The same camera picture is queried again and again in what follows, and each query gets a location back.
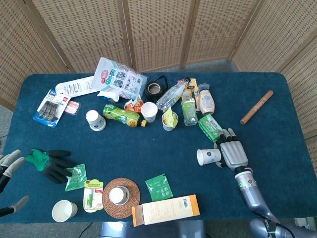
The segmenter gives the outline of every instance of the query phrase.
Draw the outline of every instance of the white paper cup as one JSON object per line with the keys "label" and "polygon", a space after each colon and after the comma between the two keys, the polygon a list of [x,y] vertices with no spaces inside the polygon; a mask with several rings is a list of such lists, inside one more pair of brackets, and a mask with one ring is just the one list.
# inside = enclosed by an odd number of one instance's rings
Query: white paper cup
{"label": "white paper cup", "polygon": [[65,222],[77,213],[77,205],[68,200],[61,200],[54,205],[52,217],[56,222]]}
{"label": "white paper cup", "polygon": [[158,113],[158,107],[155,103],[144,103],[141,107],[141,113],[147,122],[154,122]]}
{"label": "white paper cup", "polygon": [[118,186],[111,189],[109,199],[117,206],[126,204],[130,198],[130,192],[125,186]]}
{"label": "white paper cup", "polygon": [[[177,123],[178,123],[178,115],[175,112],[172,112],[172,113],[173,113],[173,115],[176,115],[176,120],[177,120],[176,125],[177,125]],[[165,123],[163,121],[164,114],[162,115],[163,128],[164,128],[164,130],[171,131],[171,130],[174,129],[174,127],[165,125]]]}
{"label": "white paper cup", "polygon": [[218,149],[197,150],[199,165],[206,165],[221,160],[221,152]]}
{"label": "white paper cup", "polygon": [[94,131],[103,130],[106,126],[106,120],[95,110],[90,110],[86,113],[86,120]]}

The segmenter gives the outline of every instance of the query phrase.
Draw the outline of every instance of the green packet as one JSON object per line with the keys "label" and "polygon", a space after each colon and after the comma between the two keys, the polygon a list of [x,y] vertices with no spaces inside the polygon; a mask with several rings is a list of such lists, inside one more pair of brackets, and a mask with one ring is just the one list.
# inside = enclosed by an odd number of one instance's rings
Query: green packet
{"label": "green packet", "polygon": [[212,142],[218,140],[222,134],[221,126],[210,114],[207,114],[203,118],[199,119],[198,125]]}
{"label": "green packet", "polygon": [[76,165],[75,167],[67,168],[66,170],[73,174],[72,177],[67,176],[66,192],[80,189],[85,186],[85,181],[87,180],[85,164]]}
{"label": "green packet", "polygon": [[152,202],[173,197],[165,174],[145,181],[151,195]]}

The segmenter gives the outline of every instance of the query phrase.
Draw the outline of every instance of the round coaster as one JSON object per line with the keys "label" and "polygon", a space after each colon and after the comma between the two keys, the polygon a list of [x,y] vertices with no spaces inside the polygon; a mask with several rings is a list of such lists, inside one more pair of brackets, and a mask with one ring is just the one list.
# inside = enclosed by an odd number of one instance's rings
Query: round coaster
{"label": "round coaster", "polygon": [[[130,198],[126,204],[117,206],[110,201],[109,193],[117,186],[125,186],[130,192]],[[123,219],[132,215],[131,207],[139,205],[140,191],[136,183],[127,178],[116,178],[110,181],[103,191],[103,206],[105,211],[113,218]]]}

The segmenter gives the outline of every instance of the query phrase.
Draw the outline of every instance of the robotic hand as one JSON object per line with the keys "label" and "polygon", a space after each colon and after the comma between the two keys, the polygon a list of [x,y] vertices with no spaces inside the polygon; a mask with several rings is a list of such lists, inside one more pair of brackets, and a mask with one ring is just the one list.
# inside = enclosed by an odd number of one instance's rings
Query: robotic hand
{"label": "robotic hand", "polygon": [[[0,155],[0,193],[12,178],[13,173],[24,163],[25,158],[17,159],[20,154],[19,150],[12,152],[9,155]],[[29,200],[29,196],[24,196],[16,204],[0,209],[0,217],[17,212]]]}
{"label": "robotic hand", "polygon": [[220,147],[222,158],[216,164],[229,167],[235,172],[240,194],[250,211],[262,217],[250,222],[251,233],[257,238],[317,238],[317,232],[294,225],[282,225],[271,213],[253,178],[253,171],[247,168],[248,158],[242,144],[232,129],[223,129],[214,147]]}

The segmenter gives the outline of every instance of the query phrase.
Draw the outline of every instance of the wooden rolling pin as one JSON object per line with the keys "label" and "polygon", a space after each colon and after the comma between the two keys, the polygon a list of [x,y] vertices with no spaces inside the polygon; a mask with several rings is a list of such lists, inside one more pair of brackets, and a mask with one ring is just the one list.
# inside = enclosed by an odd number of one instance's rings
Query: wooden rolling pin
{"label": "wooden rolling pin", "polygon": [[244,125],[250,120],[250,118],[263,106],[263,104],[273,95],[273,91],[269,90],[258,102],[255,104],[251,110],[240,120],[240,123]]}

